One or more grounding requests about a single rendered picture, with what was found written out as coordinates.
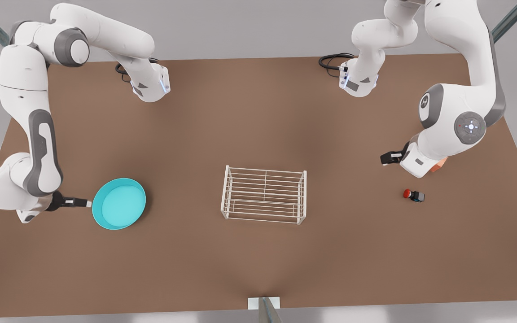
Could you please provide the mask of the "cyan round plate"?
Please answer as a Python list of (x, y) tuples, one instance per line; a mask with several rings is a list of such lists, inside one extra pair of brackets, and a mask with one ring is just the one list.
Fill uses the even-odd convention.
[(130, 178), (119, 178), (103, 185), (92, 201), (95, 222), (108, 230), (121, 230), (133, 225), (146, 207), (143, 186)]

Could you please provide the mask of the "silver frame post with foot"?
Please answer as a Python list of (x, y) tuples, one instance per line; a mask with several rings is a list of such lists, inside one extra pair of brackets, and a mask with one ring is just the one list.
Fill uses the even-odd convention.
[(248, 310), (258, 310), (258, 323), (282, 323), (279, 297), (248, 298), (247, 304)]

